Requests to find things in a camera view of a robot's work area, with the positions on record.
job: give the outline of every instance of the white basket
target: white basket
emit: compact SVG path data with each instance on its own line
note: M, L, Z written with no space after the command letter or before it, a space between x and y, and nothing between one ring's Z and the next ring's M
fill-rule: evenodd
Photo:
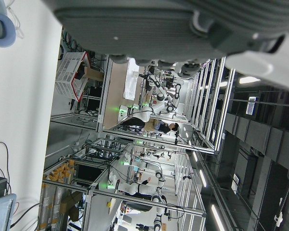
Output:
M80 101L83 89L88 82L87 77L75 79L81 61L84 62L85 66L90 67L88 54L86 52L66 53L57 70L55 81L55 86L61 95L75 99L78 102Z

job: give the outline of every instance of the person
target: person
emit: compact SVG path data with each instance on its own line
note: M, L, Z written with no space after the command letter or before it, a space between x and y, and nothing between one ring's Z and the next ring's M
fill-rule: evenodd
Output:
M148 122L144 122L139 118L132 117L127 119L121 123L123 126L139 126L144 128L145 131L152 131L156 134L164 133L167 134L168 132L177 131L179 125L177 123L167 124L159 119L150 118Z

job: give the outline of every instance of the fluorescent light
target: fluorescent light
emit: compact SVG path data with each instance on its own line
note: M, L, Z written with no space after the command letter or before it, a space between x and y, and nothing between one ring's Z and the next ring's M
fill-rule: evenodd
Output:
M221 88L221 87L226 87L227 85L228 85L227 81L225 81L225 82L220 82L220 88Z
M203 187L206 188L207 187L207 182L206 182L206 179L204 178L202 170L199 170L199 173L200 173L200 178L202 180Z
M223 224L222 224L222 221L220 219L220 216L217 213L217 210L216 210L215 206L212 205L211 209L212 209L212 212L213 212L213 215L214 215L214 218L216 220L216 223L217 223L217 226L218 226L219 230L220 231L225 231L225 229L223 227Z
M260 81L260 79L257 79L257 78L252 77L252 76L247 76L247 77L240 78L239 83L245 84L245 83L253 83L253 82L257 82L257 81Z
M196 162L197 162L197 161L198 161L198 158L197 158L197 156L196 156L195 151L193 151L193 156L194 156L194 158L195 158L195 160L196 160Z

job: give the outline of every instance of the headphones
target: headphones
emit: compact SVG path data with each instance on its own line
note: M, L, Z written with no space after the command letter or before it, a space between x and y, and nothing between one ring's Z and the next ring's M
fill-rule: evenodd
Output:
M9 47L16 40L16 30L13 22L6 16L6 8L3 0L0 0L0 47Z

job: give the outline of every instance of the wall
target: wall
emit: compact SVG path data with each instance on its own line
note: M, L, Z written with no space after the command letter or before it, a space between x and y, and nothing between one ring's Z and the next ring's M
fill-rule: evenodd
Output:
M12 9L25 38L0 49L0 141L9 148L11 187L20 203L14 222L39 202L61 25L39 0L17 0ZM6 162L0 145L5 174ZM37 215L35 207L13 231L33 230Z

